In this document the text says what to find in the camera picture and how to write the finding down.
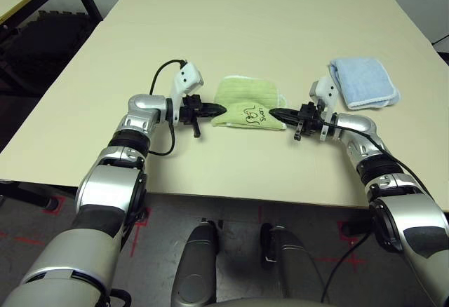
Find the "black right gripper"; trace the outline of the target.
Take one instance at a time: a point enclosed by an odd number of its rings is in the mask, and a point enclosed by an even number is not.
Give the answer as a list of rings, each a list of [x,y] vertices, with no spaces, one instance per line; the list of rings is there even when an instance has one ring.
[[[271,109],[269,113],[283,123],[297,123],[294,140],[300,141],[303,136],[312,136],[322,128],[321,113],[324,110],[322,102],[302,104],[300,110],[288,108]]]

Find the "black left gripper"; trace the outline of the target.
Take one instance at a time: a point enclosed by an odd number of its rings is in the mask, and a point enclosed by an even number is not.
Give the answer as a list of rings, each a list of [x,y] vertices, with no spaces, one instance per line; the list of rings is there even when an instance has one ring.
[[[197,118],[201,115],[201,112],[203,117],[216,117],[226,111],[227,109],[220,104],[202,103],[200,95],[186,95],[182,98],[179,122],[183,125],[192,126],[194,137],[200,137],[201,131]]]

